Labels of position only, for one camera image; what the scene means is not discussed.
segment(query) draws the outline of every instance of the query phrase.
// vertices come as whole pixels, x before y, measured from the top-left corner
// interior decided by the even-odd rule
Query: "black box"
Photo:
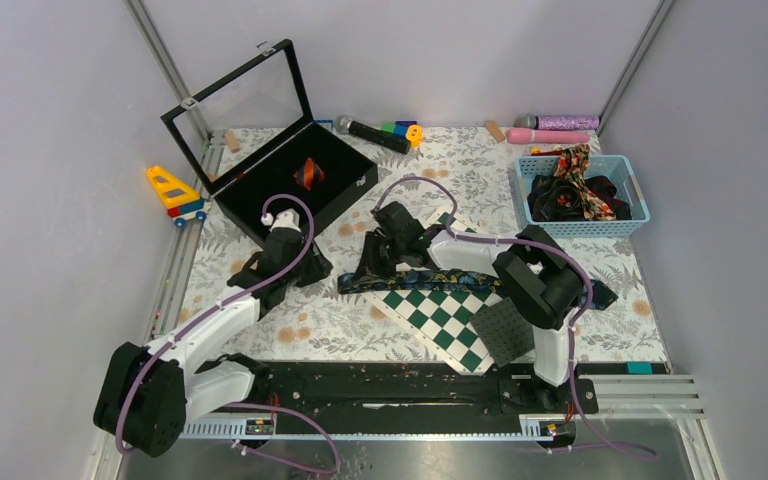
[[[237,105],[234,105],[235,95],[240,100]],[[298,108],[290,105],[296,101]],[[270,109],[274,110],[270,111],[271,116],[263,114],[269,118],[257,118],[260,112]],[[296,111],[300,114],[299,118],[295,117]],[[225,132],[231,128],[286,127],[288,122],[292,124],[277,132],[250,155],[238,155],[244,158],[211,180],[175,124],[176,118],[186,118],[182,116],[185,113],[197,116],[207,126],[212,139],[224,138]],[[261,246],[269,233],[269,228],[260,221],[261,209],[264,201],[272,195],[286,193],[301,199],[313,212],[314,232],[319,234],[378,183],[378,166],[375,163],[314,121],[290,40],[282,40],[265,49],[245,65],[193,95],[192,100],[187,99],[167,112],[161,120],[215,203]],[[252,130],[258,136],[272,131]],[[230,150],[223,152],[224,160]],[[299,185],[293,177],[308,158],[313,159],[325,175],[324,180],[314,185],[311,191]],[[275,201],[270,206],[270,213],[276,215],[288,208],[299,212],[304,232],[307,219],[293,202]]]

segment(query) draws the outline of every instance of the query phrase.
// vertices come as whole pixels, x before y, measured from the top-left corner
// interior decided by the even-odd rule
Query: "gray floor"
[[[678,480],[692,478],[678,431],[666,420],[610,421],[609,438],[643,443],[661,454],[644,462],[605,449],[546,455],[524,450],[515,442],[341,441],[344,463],[339,479],[469,479],[594,478]],[[576,443],[594,441],[579,425]],[[128,458],[120,480],[307,479],[316,478],[254,456],[235,454],[226,441],[180,440],[160,458],[141,454]],[[324,442],[271,442],[263,447],[300,462],[330,465]]]

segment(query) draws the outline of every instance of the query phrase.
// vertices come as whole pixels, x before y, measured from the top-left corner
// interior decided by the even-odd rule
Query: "green square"
[[[404,300],[405,298],[396,292],[390,292],[387,294],[386,297],[384,297],[384,303],[386,303],[388,307],[394,310],[396,309],[396,307],[401,305]]]
[[[464,328],[461,330],[461,333],[458,334],[458,341],[463,343],[467,346],[467,348],[471,347],[473,343],[475,343],[475,339],[478,338],[478,335],[472,333],[472,330],[468,328]]]
[[[470,312],[469,310],[467,310],[467,309],[465,309],[463,307],[460,307],[460,308],[458,308],[458,311],[455,312],[455,314],[452,315],[452,316],[455,317],[456,319],[458,319],[459,322],[461,322],[464,325],[466,325],[467,323],[469,323],[469,319],[472,318],[473,315],[474,314],[472,312]]]
[[[445,300],[446,297],[448,297],[448,295],[446,295],[446,292],[434,291],[428,294],[428,299],[436,303],[437,305],[440,305],[441,303],[443,303],[443,300]]]
[[[455,337],[453,337],[449,332],[445,330],[440,330],[440,333],[434,337],[434,343],[443,347],[443,350],[449,348],[449,345],[451,345],[454,341]]]
[[[418,307],[420,303],[422,303],[423,300],[425,300],[425,295],[419,293],[416,290],[411,290],[411,293],[408,294],[407,297],[405,297],[405,300],[408,301],[411,305],[414,307]]]
[[[428,317],[426,317],[425,314],[419,310],[414,310],[411,316],[408,317],[408,321],[411,322],[411,325],[414,327],[422,328],[422,326],[425,325],[425,322],[428,321]]]
[[[449,296],[452,297],[452,300],[456,300],[458,303],[463,303],[469,298],[469,292],[451,292],[449,293]]]
[[[446,325],[446,322],[448,322],[450,318],[452,318],[452,316],[446,313],[442,308],[438,308],[431,314],[431,320],[434,320],[434,323],[441,327]]]
[[[481,357],[476,355],[472,350],[466,352],[464,358],[461,359],[461,364],[466,367],[470,372],[474,372],[479,365],[481,365]]]

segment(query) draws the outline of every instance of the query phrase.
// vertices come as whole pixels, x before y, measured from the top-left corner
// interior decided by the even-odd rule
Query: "box lid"
[[[239,159],[223,158],[221,175],[211,180],[199,162],[200,155],[176,124],[176,119],[180,122],[188,115],[199,116],[211,138],[229,129],[258,128],[256,140],[260,145],[247,156],[238,155]],[[313,123],[293,42],[285,39],[262,49],[260,55],[185,99],[160,119],[207,191],[215,194]]]

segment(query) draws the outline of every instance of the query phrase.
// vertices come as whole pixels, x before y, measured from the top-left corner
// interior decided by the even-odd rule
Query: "black microphone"
[[[390,132],[378,130],[368,125],[352,120],[352,117],[343,115],[335,122],[335,128],[340,133],[350,133],[356,137],[389,148],[395,152],[408,153],[410,151],[410,140],[405,137],[393,135]]]

